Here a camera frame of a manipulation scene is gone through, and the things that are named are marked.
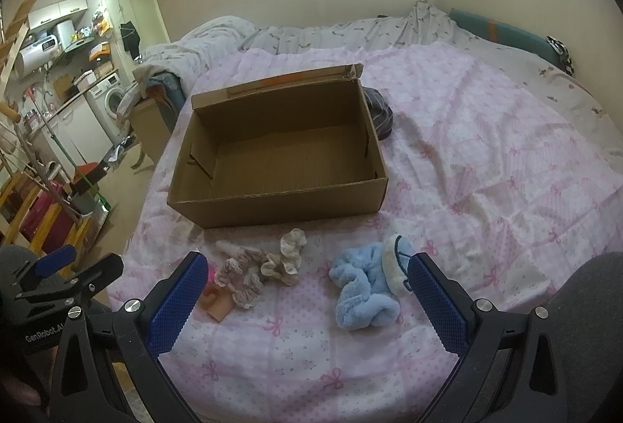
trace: washing machine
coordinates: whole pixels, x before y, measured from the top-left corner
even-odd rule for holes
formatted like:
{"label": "washing machine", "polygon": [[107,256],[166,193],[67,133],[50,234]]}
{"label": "washing machine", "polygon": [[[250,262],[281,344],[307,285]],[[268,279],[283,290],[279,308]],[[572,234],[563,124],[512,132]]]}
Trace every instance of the washing machine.
{"label": "washing machine", "polygon": [[123,98],[119,75],[112,73],[86,92],[86,100],[113,144],[122,140],[116,125],[116,110]]}

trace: upper cabinet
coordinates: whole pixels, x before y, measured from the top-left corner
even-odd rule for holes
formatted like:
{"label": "upper cabinet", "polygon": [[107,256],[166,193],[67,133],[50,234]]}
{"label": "upper cabinet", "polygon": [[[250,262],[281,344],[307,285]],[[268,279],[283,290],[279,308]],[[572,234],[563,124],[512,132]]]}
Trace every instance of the upper cabinet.
{"label": "upper cabinet", "polygon": [[66,0],[58,3],[60,16],[74,15],[79,11],[86,10],[86,0]]}
{"label": "upper cabinet", "polygon": [[48,7],[39,8],[28,14],[28,25],[31,33],[48,30],[63,22],[72,19],[74,23],[80,20],[86,11],[86,0],[66,0],[54,3]]}

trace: washing machine door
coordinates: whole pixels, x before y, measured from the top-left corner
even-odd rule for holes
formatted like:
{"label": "washing machine door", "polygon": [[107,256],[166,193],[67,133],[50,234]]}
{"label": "washing machine door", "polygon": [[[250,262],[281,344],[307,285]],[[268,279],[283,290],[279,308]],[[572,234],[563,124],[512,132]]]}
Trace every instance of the washing machine door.
{"label": "washing machine door", "polygon": [[120,88],[111,88],[106,93],[106,98],[104,100],[104,108],[106,109],[106,113],[110,116],[111,119],[116,120],[116,111],[119,108],[119,103],[123,98],[123,92]]}

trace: blue gripper pad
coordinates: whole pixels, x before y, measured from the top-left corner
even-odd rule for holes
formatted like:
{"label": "blue gripper pad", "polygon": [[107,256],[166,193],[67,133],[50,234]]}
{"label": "blue gripper pad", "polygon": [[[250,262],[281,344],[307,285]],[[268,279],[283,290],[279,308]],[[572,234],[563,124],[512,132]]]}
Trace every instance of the blue gripper pad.
{"label": "blue gripper pad", "polygon": [[74,261],[76,248],[73,245],[64,245],[35,262],[35,275],[42,278],[49,277]]}
{"label": "blue gripper pad", "polygon": [[[435,268],[446,282],[454,282],[446,279],[437,266]],[[409,260],[407,278],[445,350],[462,358],[470,345],[468,322],[426,265],[421,254],[416,254]]]}
{"label": "blue gripper pad", "polygon": [[203,254],[189,254],[178,269],[182,268],[188,257],[194,255],[188,266],[182,273],[176,269],[172,276],[166,281],[159,282],[154,289],[161,283],[172,282],[172,287],[166,295],[163,295],[162,303],[153,313],[149,321],[148,339],[146,342],[147,350],[154,358],[159,354],[168,353],[178,338],[184,323],[190,316],[192,308],[201,295],[201,291],[206,286],[208,280],[208,261]]}

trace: pink floral bed sheet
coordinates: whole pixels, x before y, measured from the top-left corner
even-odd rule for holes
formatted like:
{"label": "pink floral bed sheet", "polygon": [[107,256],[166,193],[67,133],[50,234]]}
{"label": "pink floral bed sheet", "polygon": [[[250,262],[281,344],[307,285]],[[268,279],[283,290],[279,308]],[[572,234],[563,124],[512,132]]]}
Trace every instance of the pink floral bed sheet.
{"label": "pink floral bed sheet", "polygon": [[381,423],[428,405],[456,356],[443,350],[415,298],[401,300],[386,328],[337,328],[328,270],[344,248],[401,233],[501,310],[541,303],[591,257],[623,248],[623,176],[562,116],[450,45],[276,56],[252,49],[226,57],[193,92],[358,62],[363,85],[394,110],[393,132],[381,142],[389,185],[378,214],[201,230],[166,205],[190,102],[157,165],[124,275],[110,290],[113,306],[144,297],[189,250],[222,262],[213,255],[217,240],[277,249],[292,227],[308,239],[297,286],[269,283],[257,307],[220,324],[195,308],[173,351],[161,355],[207,418]]}

